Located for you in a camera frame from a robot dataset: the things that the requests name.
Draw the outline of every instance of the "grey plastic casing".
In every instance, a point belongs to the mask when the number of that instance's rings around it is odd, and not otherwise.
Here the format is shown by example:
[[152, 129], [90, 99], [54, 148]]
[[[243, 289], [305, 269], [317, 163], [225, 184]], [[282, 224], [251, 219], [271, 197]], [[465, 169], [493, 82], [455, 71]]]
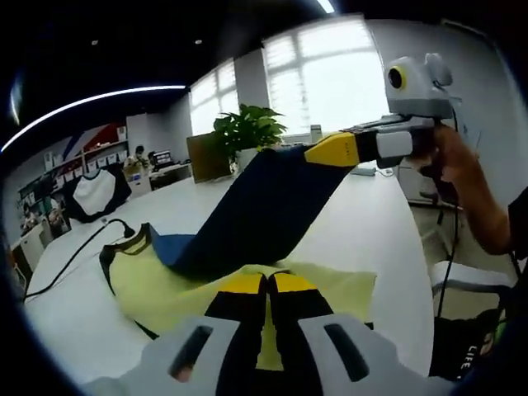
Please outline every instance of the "grey plastic casing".
[[[453, 384], [441, 378], [424, 378], [398, 361], [395, 346], [352, 316], [332, 314], [299, 320], [315, 360], [324, 396], [357, 395], [447, 395]], [[328, 326], [338, 327], [348, 337], [367, 367], [368, 374], [354, 381], [328, 335]], [[205, 342], [188, 382], [170, 373], [192, 335], [207, 328]], [[220, 370], [238, 322], [197, 317], [149, 343], [141, 362], [120, 378], [102, 377], [83, 386], [96, 396], [214, 396]]]

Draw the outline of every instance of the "human hand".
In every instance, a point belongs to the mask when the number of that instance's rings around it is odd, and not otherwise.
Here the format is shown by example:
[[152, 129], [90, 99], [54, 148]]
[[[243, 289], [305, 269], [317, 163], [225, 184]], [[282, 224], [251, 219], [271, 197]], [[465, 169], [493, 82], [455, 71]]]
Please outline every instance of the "human hand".
[[447, 125], [439, 124], [434, 131], [435, 150], [425, 157], [409, 158], [416, 167], [430, 165], [439, 158], [444, 182], [456, 182], [479, 168], [479, 156], [465, 144], [460, 134]]

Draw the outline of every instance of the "green leaves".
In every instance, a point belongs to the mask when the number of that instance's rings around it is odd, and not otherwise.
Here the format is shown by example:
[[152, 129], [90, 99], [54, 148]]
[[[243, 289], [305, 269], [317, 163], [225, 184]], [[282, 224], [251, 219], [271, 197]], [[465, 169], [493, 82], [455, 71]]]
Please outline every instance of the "green leaves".
[[273, 117], [281, 114], [266, 107], [240, 105], [240, 114], [222, 113], [214, 122], [219, 147], [234, 160], [239, 150], [267, 146], [281, 141], [286, 127]]

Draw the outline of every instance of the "ceiling light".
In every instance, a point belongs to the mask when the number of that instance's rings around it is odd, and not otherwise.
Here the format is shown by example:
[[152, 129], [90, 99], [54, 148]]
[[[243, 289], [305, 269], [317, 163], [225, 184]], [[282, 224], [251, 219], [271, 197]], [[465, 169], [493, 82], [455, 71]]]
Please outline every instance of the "ceiling light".
[[56, 110], [51, 111], [48, 114], [45, 114], [41, 116], [40, 118], [37, 118], [30, 124], [26, 125], [24, 128], [16, 132], [8, 141], [5, 143], [2, 147], [1, 153], [4, 152], [7, 147], [9, 147], [15, 140], [20, 138], [25, 132], [30, 130], [31, 128], [36, 127], [38, 124], [40, 124], [42, 121], [45, 121], [49, 119], [50, 117], [53, 117], [57, 115], [58, 113], [65, 111], [67, 109], [71, 109], [72, 107], [82, 105], [84, 103], [88, 103], [89, 101], [96, 101], [98, 99], [102, 99], [104, 97], [114, 97], [116, 95], [123, 95], [125, 93], [133, 93], [133, 92], [145, 92], [145, 91], [161, 91], [166, 89], [185, 89], [185, 85], [162, 85], [159, 87], [142, 87], [142, 88], [131, 88], [131, 89], [124, 89], [122, 91], [114, 91], [114, 92], [108, 92], [108, 93], [102, 93], [101, 95], [95, 95], [94, 97], [87, 97], [86, 99], [82, 99], [80, 101], [75, 101], [74, 103], [70, 103], [69, 105], [62, 106]]
[[327, 14], [331, 14], [336, 11], [333, 9], [333, 5], [330, 3], [330, 0], [317, 0], [317, 2]]

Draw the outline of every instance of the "potted plant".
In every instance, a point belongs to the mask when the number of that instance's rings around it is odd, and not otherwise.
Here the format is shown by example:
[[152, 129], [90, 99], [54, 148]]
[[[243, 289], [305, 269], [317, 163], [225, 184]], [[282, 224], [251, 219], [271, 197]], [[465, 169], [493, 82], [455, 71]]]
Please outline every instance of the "potted plant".
[[286, 129], [274, 118], [281, 114], [266, 107], [240, 105], [240, 114], [222, 115], [214, 122], [214, 133], [220, 149], [239, 171], [257, 155], [257, 148], [279, 143]]

